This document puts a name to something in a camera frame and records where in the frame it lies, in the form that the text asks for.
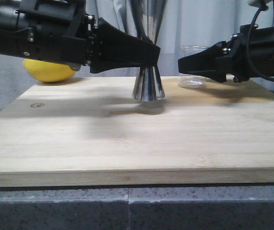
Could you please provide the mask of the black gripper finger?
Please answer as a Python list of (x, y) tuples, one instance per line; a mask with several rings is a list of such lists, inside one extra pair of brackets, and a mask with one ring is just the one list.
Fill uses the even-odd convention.
[(227, 48), (227, 42), (221, 41), (202, 52), (180, 58), (179, 73), (226, 82), (226, 75), (230, 73), (230, 57), (224, 53), (224, 48)]
[(93, 55), (89, 58), (90, 73), (130, 68), (152, 67), (158, 62), (160, 48), (151, 41), (131, 36), (98, 19)]

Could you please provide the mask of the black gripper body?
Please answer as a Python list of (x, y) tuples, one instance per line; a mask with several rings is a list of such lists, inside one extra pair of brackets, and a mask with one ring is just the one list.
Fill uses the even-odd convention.
[(230, 72), (234, 82), (250, 78), (274, 82), (274, 24), (260, 29), (256, 23), (260, 13), (268, 10), (268, 3), (267, 0), (250, 0), (249, 5), (257, 7), (251, 23), (241, 26), (240, 32), (227, 42), (225, 54), (232, 57), (235, 65)]
[(95, 17), (84, 0), (23, 0), (16, 11), (17, 41), (24, 58), (67, 65), (90, 65), (94, 56)]

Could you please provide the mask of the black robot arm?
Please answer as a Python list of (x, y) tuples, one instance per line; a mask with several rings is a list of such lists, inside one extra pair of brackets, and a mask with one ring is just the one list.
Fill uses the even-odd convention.
[(160, 49), (87, 14), (84, 0), (0, 0), (0, 54), (72, 70), (152, 67)]

